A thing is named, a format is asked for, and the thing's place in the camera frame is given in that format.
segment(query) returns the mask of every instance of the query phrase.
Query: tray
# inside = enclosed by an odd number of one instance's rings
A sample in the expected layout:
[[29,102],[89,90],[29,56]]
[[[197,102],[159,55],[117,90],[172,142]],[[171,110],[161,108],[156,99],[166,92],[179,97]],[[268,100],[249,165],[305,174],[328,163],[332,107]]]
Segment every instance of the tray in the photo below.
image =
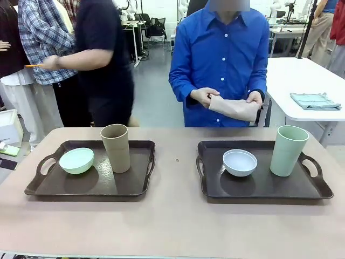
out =
[[[66,173],[59,166],[59,159],[69,150],[87,147],[94,152],[92,167],[79,175]],[[142,196],[148,188],[155,166],[155,143],[152,141],[129,141],[129,171],[113,173],[102,141],[66,141],[52,155],[44,158],[37,167],[36,175],[25,190],[27,195],[35,196],[87,196],[135,198]],[[56,163],[46,175],[41,173],[43,164],[48,159]]]
[[[203,194],[212,199],[306,199],[322,200],[333,197],[332,190],[322,177],[318,162],[301,153],[292,174],[279,177],[270,171],[274,141],[202,141],[198,144],[197,169],[201,178]],[[223,154],[230,149],[251,152],[258,160],[255,171],[244,178],[236,177],[223,166]],[[302,164],[311,161],[317,171],[311,177],[309,169]]]

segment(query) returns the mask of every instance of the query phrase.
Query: black pants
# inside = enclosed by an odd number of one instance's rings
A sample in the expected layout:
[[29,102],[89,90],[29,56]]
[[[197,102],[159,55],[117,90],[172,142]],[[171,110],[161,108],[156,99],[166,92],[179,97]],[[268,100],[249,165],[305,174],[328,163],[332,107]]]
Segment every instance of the black pants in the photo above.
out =
[[133,99],[119,100],[111,97],[90,97],[89,110],[95,127],[106,127],[111,124],[128,125],[132,114]]
[[72,76],[53,84],[61,120],[65,127],[90,127],[91,115],[87,97],[78,85],[78,77]]

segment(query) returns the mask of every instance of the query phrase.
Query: khaki pants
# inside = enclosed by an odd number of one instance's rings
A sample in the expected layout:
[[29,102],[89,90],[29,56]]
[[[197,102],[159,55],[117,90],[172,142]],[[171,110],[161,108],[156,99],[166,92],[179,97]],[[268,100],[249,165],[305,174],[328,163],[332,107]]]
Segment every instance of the khaki pants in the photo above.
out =
[[332,28],[333,17],[334,14],[329,12],[323,12],[318,17],[316,24],[314,24],[310,29],[302,57],[308,57],[310,50],[314,47],[311,60],[315,63],[321,64],[327,47],[327,40],[329,39],[330,30]]
[[31,147],[36,147],[51,130],[63,127],[51,85],[3,86],[30,133]]

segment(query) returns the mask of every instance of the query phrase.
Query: white bowl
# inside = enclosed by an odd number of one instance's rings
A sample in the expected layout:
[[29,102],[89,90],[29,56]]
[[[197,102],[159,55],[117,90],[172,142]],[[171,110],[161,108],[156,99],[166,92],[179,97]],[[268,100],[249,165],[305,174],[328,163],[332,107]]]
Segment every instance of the white bowl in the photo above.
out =
[[233,149],[224,153],[223,164],[230,174],[244,177],[253,173],[258,161],[253,154],[246,150]]
[[69,174],[82,174],[93,164],[94,154],[89,148],[81,147],[68,151],[59,161],[60,167]]

